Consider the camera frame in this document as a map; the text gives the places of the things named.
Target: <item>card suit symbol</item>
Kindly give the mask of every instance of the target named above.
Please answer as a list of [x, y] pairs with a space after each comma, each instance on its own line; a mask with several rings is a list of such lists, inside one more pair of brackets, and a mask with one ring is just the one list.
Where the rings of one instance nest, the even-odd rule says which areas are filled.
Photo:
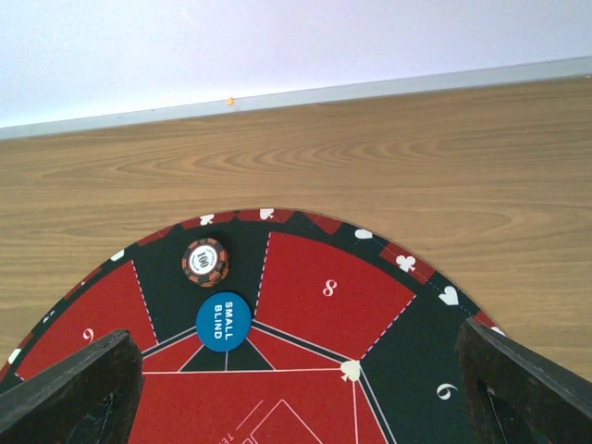
[[45, 324], [45, 323], [47, 322], [47, 320], [48, 320], [50, 317], [52, 317], [52, 315], [53, 315], [55, 312], [56, 312], [55, 310], [52, 310], [51, 312], [49, 312], [49, 313], [47, 314], [47, 316], [43, 318], [43, 323]]
[[450, 285], [444, 289], [443, 293], [440, 293], [438, 297], [444, 301], [447, 305], [458, 305], [459, 304], [459, 295], [456, 292], [454, 287]]
[[499, 328], [497, 328], [497, 327], [492, 327], [491, 329], [492, 329], [493, 331], [495, 331], [495, 332], [498, 332], [498, 333], [500, 333], [500, 334], [501, 334], [501, 335], [503, 335], [503, 336], [506, 336], [506, 334], [505, 334], [503, 331], [501, 331]]
[[210, 225], [212, 224], [212, 219], [214, 219], [214, 215], [200, 216], [200, 225]]
[[8, 363], [13, 364], [15, 362], [15, 360], [17, 359], [17, 357], [20, 355], [20, 352], [21, 352], [20, 349], [13, 350], [12, 353], [10, 353], [10, 356], [8, 356]]
[[372, 233], [367, 229], [358, 228], [353, 234], [358, 239], [372, 239]]
[[273, 208], [262, 208], [259, 210], [259, 217], [261, 220], [267, 220], [274, 216], [274, 209]]
[[119, 259], [121, 259], [123, 257], [123, 255], [126, 253], [125, 250], [121, 250], [117, 253], [115, 253], [114, 255], [111, 256], [111, 260], [113, 262], [118, 261]]
[[413, 256], [397, 256], [397, 265], [406, 273], [409, 273], [410, 270], [415, 271], [415, 258]]
[[347, 381], [358, 381], [360, 379], [360, 373], [362, 367], [360, 366], [360, 361], [346, 361], [345, 363], [341, 363], [341, 367], [339, 368], [343, 372], [343, 376], [341, 379]]

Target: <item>poker mat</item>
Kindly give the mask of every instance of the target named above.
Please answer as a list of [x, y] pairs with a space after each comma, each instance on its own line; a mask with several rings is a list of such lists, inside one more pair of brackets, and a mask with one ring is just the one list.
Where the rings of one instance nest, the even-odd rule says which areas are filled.
[[[184, 260], [202, 239], [227, 254], [211, 287]], [[210, 303], [225, 297], [235, 312]], [[467, 317], [499, 331], [429, 263], [368, 229], [290, 209], [205, 215], [81, 280], [12, 352], [0, 392], [126, 328], [145, 377], [130, 443], [472, 443], [454, 350]], [[220, 337], [235, 343], [210, 345]]]

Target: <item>poker chip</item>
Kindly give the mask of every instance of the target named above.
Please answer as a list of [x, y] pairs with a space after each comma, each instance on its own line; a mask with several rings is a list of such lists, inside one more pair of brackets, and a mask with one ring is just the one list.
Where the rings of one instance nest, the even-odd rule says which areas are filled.
[[189, 280], [212, 287], [228, 274], [228, 252], [215, 239], [199, 239], [187, 248], [181, 264]]

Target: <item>wood grain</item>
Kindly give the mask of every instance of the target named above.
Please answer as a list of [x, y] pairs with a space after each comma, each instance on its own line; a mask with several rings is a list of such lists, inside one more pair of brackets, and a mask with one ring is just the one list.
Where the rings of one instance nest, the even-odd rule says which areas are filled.
[[592, 379], [588, 79], [1, 142], [0, 354], [122, 247], [257, 206], [400, 242], [513, 338]]

